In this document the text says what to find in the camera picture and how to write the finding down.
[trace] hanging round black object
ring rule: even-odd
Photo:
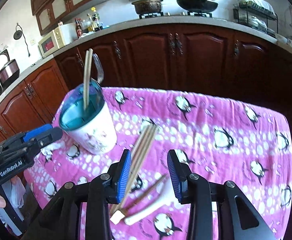
[[[23,30],[22,30],[21,26],[17,23],[17,26],[16,26],[16,32],[13,34],[13,38],[14,38],[15,40],[18,40],[18,39],[21,38],[21,36],[23,36],[23,38],[25,39],[25,44],[26,44],[26,46],[27,46],[27,51],[28,51],[28,57],[30,57],[31,54],[30,54],[29,49],[28,49],[28,44],[27,44],[27,42],[26,42],[25,35],[23,34]]]

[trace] metal screw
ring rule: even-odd
[[[108,173],[104,173],[104,174],[101,174],[101,175],[100,175],[100,178],[101,178],[102,180],[107,180],[107,179],[110,178],[110,175],[109,175]]]
[[[228,182],[226,182],[226,186],[227,187],[235,187],[235,183],[231,180],[229,180]]]
[[[191,174],[189,175],[189,178],[190,178],[190,179],[193,179],[193,180],[196,180],[196,179],[199,179],[199,175],[196,174],[196,173],[191,173]]]
[[[72,182],[67,182],[66,184],[65,184],[65,188],[66,189],[71,189],[73,187],[73,183]]]

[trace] stove burner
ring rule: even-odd
[[[199,17],[207,17],[209,15],[210,18],[213,18],[211,13],[194,13],[194,12],[187,12],[187,15],[191,16],[199,16]]]
[[[158,16],[164,16],[164,13],[160,12],[160,13],[139,14],[139,19],[154,18]]]

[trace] dish rack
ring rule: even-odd
[[[268,20],[272,20],[276,22],[277,25],[277,30],[276,32],[278,33],[278,17],[277,14],[274,14],[270,10],[267,10],[266,8],[263,8],[253,1],[248,1],[248,2],[242,2],[239,0],[238,4],[234,5],[233,8],[233,13],[234,13],[234,19],[238,20],[239,24],[243,24],[246,26],[249,26],[251,28],[257,29],[259,31],[262,31],[250,24],[250,18],[254,16],[261,17],[263,19],[266,19],[266,26],[268,30]]]

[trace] black pan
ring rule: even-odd
[[[184,10],[195,13],[210,13],[217,8],[218,3],[208,0],[177,0]]]

